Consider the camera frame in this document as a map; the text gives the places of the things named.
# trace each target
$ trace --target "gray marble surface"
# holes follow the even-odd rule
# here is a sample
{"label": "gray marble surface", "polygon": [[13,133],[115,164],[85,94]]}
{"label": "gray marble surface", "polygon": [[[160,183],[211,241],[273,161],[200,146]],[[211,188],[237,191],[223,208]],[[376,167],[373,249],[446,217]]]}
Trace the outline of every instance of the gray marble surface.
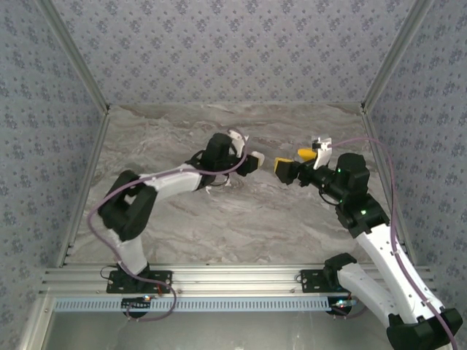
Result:
{"label": "gray marble surface", "polygon": [[[89,231],[85,216],[121,171],[164,171],[203,149],[213,133],[236,127],[250,135],[250,150],[266,156],[261,170],[229,186],[183,193],[157,203],[143,234],[152,263],[321,263],[341,252],[369,257],[339,224],[333,207],[313,187],[281,184],[275,157],[296,157],[312,135],[334,141],[365,136],[360,115],[321,104],[113,106],[104,147],[76,241],[67,262],[112,262],[111,251]],[[371,170],[370,192],[387,204],[369,144],[335,149],[358,152]],[[106,231],[99,217],[95,226]]]}

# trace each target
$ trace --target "wall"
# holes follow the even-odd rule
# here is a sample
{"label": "wall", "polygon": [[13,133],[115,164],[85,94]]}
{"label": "wall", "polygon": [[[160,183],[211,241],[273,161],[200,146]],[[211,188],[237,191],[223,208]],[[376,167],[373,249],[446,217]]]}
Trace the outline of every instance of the wall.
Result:
{"label": "wall", "polygon": [[55,0],[110,104],[361,101],[412,0]]}
{"label": "wall", "polygon": [[[372,119],[390,145],[420,264],[467,319],[467,4],[435,0]],[[466,341],[467,327],[459,339]]]}
{"label": "wall", "polygon": [[35,3],[2,0],[0,13],[0,349],[14,349],[100,116]]}

